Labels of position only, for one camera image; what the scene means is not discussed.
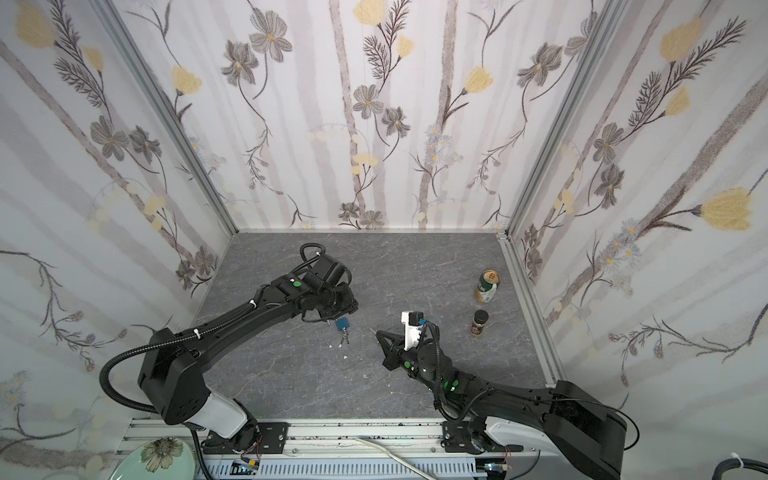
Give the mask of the blue padlock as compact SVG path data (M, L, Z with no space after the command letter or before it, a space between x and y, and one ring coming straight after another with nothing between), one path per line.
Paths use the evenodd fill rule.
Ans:
M347 332L350 329L350 322L346 317L337 319L335 325L340 332Z

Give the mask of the silver key bunch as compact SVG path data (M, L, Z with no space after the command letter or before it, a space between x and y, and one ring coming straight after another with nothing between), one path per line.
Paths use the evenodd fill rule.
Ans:
M340 340L339 346L342 347L349 344L350 344L349 331L347 329L343 329L341 331L341 340Z

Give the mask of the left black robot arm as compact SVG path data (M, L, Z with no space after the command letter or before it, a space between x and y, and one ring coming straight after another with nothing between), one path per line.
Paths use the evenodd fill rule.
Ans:
M227 354L265 330L316 312L319 322L355 312L352 275L341 262L319 254L303 266L259 287L254 297L226 314L178 334L163 329L144 354L138 386L169 425L207 429L231 440L255 434L245 407L212 390L204 374Z

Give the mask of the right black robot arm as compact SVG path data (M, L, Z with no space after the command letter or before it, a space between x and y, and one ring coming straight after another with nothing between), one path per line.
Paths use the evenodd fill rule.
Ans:
M447 425L466 432L468 453L516 445L501 437L506 421L543 433L560 454L591 479L621 477L627 422L619 410L599 402L575 384L522 388L487 381L453 366L433 339L407 347L403 335L376 332L387 370L400 369L426 386Z

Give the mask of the small dark spice bottle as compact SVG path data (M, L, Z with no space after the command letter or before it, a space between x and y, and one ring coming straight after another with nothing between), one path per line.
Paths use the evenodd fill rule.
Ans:
M481 335L488 321L489 314L487 311L483 309L476 310L470 326L470 333L475 336Z

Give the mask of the green beer can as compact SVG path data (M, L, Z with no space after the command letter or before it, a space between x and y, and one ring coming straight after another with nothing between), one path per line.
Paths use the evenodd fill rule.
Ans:
M495 270L483 272L476 285L475 300L483 304L492 301L498 291L500 280L500 275Z

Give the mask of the green floral plate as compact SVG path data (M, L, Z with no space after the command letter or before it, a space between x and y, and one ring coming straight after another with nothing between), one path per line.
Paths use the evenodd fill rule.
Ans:
M176 437L151 440L132 451L116 467L112 480L191 480L197 468L192 449Z

